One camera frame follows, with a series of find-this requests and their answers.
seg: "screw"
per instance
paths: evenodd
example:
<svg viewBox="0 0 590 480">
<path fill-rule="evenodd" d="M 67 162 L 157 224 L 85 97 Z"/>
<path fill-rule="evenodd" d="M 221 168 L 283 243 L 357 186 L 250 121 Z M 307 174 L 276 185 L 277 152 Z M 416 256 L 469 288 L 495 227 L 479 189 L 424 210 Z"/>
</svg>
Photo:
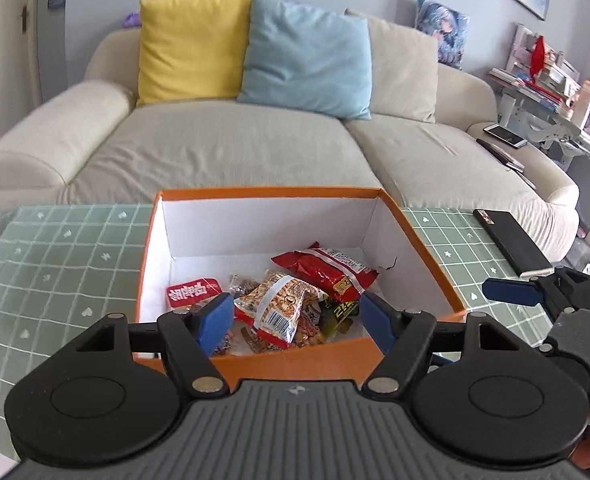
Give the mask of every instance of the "screw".
<svg viewBox="0 0 590 480">
<path fill-rule="evenodd" d="M 199 377 L 193 381 L 193 388 L 202 394 L 215 394 L 224 387 L 224 381 L 218 377 Z"/>
<path fill-rule="evenodd" d="M 376 377 L 371 379 L 367 386 L 376 394 L 392 394 L 399 389 L 399 383 L 390 377 Z"/>
</svg>

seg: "red snack bag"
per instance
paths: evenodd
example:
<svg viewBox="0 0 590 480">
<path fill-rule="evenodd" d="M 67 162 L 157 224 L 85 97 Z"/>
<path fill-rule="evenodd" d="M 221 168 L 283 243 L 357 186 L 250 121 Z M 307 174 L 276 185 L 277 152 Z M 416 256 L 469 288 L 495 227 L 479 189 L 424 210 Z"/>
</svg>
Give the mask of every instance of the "red snack bag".
<svg viewBox="0 0 590 480">
<path fill-rule="evenodd" d="M 221 294 L 221 288 L 217 280 L 200 278 L 194 282 L 169 286 L 166 294 L 171 308 L 187 307 L 191 312 L 198 312 L 212 298 Z"/>
<path fill-rule="evenodd" d="M 359 300 L 378 274 L 340 251 L 320 248 L 318 243 L 303 251 L 280 254 L 272 260 L 339 303 Z"/>
</svg>

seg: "yellow pillow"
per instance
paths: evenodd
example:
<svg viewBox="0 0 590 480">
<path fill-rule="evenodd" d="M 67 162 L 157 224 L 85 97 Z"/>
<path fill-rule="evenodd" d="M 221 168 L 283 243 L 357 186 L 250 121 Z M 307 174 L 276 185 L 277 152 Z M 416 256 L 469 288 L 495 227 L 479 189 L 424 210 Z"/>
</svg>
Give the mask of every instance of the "yellow pillow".
<svg viewBox="0 0 590 480">
<path fill-rule="evenodd" d="M 235 98 L 251 0 L 142 0 L 138 105 Z"/>
</svg>

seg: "purple object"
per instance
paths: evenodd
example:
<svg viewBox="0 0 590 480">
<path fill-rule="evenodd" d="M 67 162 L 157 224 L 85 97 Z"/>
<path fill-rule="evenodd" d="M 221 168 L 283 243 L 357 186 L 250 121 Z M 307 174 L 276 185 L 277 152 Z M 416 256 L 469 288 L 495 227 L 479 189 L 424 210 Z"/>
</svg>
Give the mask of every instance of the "purple object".
<svg viewBox="0 0 590 480">
<path fill-rule="evenodd" d="M 137 28 L 141 27 L 141 19 L 139 12 L 131 12 L 121 24 L 121 28 Z"/>
</svg>

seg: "table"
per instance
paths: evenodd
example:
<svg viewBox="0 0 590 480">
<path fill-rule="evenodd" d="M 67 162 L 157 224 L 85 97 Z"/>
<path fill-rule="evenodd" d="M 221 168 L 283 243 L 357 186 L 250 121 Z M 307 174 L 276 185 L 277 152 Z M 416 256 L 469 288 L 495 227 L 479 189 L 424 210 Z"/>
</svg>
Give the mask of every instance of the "table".
<svg viewBox="0 0 590 480">
<path fill-rule="evenodd" d="M 133 319 L 151 205 L 24 206 L 0 220 L 0 452 L 17 459 L 4 420 L 10 388 L 109 312 Z M 489 302 L 481 284 L 515 273 L 470 211 L 405 208 L 467 310 L 539 344 L 541 307 Z"/>
</svg>

